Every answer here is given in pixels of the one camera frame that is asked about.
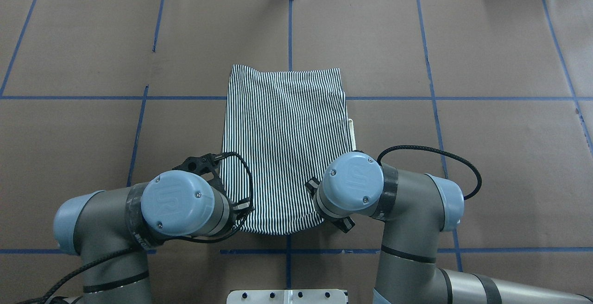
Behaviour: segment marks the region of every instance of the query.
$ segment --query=black and white striped fabric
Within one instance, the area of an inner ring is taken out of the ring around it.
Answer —
[[[338,156],[352,150],[339,69],[260,72],[233,66],[228,87],[223,152],[243,156],[253,173],[254,207],[243,230],[292,234],[317,226],[305,189]],[[228,196],[248,196],[238,160],[221,163]]]

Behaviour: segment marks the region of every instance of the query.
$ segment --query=cord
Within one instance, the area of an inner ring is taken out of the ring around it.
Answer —
[[[241,164],[245,168],[245,171],[247,172],[247,176],[249,178],[249,207],[250,207],[250,209],[253,209],[253,196],[254,196],[254,193],[253,193],[253,174],[252,174],[252,171],[249,169],[249,166],[247,165],[247,163],[245,162],[245,160],[243,159],[243,157],[240,156],[236,152],[223,152],[223,153],[219,154],[218,156],[222,156],[221,160],[222,159],[229,158],[231,156],[235,156],[236,158],[239,159],[239,162],[241,162]],[[239,225],[236,226],[231,232],[229,232],[228,234],[226,234],[226,235],[224,235],[224,236],[222,236],[220,238],[216,238],[216,239],[197,239],[197,238],[192,238],[192,237],[179,236],[179,237],[172,237],[172,238],[165,239],[165,241],[180,240],[180,241],[190,241],[192,243],[204,243],[204,244],[218,243],[220,241],[224,241],[225,239],[231,238],[233,235],[235,235],[237,232],[239,232],[239,230],[241,230],[241,228],[243,227],[243,224],[245,224],[245,220],[246,220],[246,218],[247,218],[248,215],[249,215],[249,213],[247,215],[245,215],[243,217],[243,219],[241,219],[241,222],[239,223]]]
[[[472,172],[474,172],[474,174],[476,175],[477,184],[476,184],[476,188],[474,188],[474,190],[470,194],[467,194],[466,196],[463,197],[463,200],[469,200],[470,198],[474,197],[481,188],[481,175],[480,175],[480,172],[476,169],[476,166],[474,166],[472,163],[468,162],[464,158],[457,156],[456,154],[452,154],[450,152],[439,150],[436,148],[424,147],[424,146],[394,146],[394,147],[390,147],[390,148],[383,150],[383,152],[381,152],[381,154],[379,154],[379,157],[377,157],[377,163],[379,163],[379,165],[381,165],[381,159],[383,159],[383,157],[386,154],[388,154],[394,150],[420,150],[420,151],[438,153],[438,154],[442,154],[445,157],[455,159],[458,162],[461,162],[464,165],[466,165],[467,167],[469,167],[470,170],[472,170]]]
[[[97,266],[99,264],[102,264],[108,260],[111,260],[113,258],[117,258],[117,257],[121,257],[122,255],[125,254],[129,254],[129,253],[133,253],[136,251],[142,251],[142,248],[139,247],[130,247],[127,249],[122,249],[121,251],[116,251],[114,253],[110,253],[107,254],[106,256],[102,257],[102,258],[98,258],[97,260],[93,261],[93,262],[89,262],[86,265],[78,268],[77,270],[74,270],[74,272],[71,272],[70,274],[66,275],[65,277],[62,277],[62,279],[60,279],[57,283],[55,283],[55,285],[53,285],[53,287],[51,287],[51,289],[49,289],[45,295],[43,295],[43,297],[41,298],[35,298],[35,299],[29,299],[29,300],[25,300],[24,302],[18,302],[17,304],[33,304],[33,303],[39,303],[39,304],[45,304],[47,302],[47,300],[49,300],[49,298],[56,293],[56,291],[58,289],[60,289],[60,287],[62,285],[64,285],[64,283],[70,281],[70,279],[72,277],[75,277],[76,275],[89,270],[91,268],[93,268],[94,266]]]

